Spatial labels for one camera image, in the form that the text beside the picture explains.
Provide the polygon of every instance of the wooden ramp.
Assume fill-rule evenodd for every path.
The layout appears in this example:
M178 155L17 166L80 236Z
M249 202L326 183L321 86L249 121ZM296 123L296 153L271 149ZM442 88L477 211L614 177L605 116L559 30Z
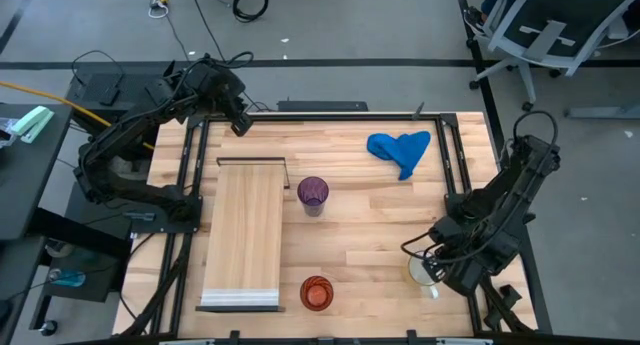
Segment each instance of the wooden ramp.
M220 167L197 310L278 311L284 167Z

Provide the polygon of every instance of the blue towel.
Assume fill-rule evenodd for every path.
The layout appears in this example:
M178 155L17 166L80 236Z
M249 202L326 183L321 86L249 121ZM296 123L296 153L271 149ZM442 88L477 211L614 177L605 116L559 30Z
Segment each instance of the blue towel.
M367 140L367 150L382 160L393 160L400 166L398 180L406 180L413 175L413 169L427 150L431 134L421 131L412 135L404 134L394 139L387 134L373 134Z

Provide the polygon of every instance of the chair wheel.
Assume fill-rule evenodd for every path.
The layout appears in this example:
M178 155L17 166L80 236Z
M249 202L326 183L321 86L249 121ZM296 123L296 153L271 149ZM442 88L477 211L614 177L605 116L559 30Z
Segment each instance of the chair wheel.
M524 104L522 104L522 110L524 111L531 111L531 109L533 109L533 104L525 101Z
M54 320L47 320L42 324L40 328L40 335L42 336L51 336L58 331L58 322Z

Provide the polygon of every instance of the black desk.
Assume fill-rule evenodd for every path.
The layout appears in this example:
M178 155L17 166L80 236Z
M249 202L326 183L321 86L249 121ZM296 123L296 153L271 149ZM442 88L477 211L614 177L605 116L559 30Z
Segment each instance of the black desk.
M3 104L0 105L0 117L21 118L34 107ZM0 328L0 344L8 344L13 335L38 265L49 262L48 257L41 256L48 238L111 257L108 260L111 260L109 264L114 264L113 273L119 272L115 264L122 264L129 255L129 241L38 208L71 117L71 108L66 105L47 107L54 116L32 144L18 139L12 146L0 149L0 300L11 301L11 312ZM104 268L104 261L94 267L94 270ZM89 290L89 280L80 292ZM49 292L55 292L55 287L60 286L46 286L50 288ZM77 298L74 294L65 296ZM36 313L46 313L46 306L39 305Z

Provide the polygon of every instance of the purple plastic cup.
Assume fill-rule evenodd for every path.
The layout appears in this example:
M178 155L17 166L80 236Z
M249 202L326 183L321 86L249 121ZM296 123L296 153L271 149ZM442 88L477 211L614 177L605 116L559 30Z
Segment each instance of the purple plastic cup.
M298 185L298 199L302 202L304 212L312 217L322 214L324 202L329 197L329 185L319 177L308 177Z

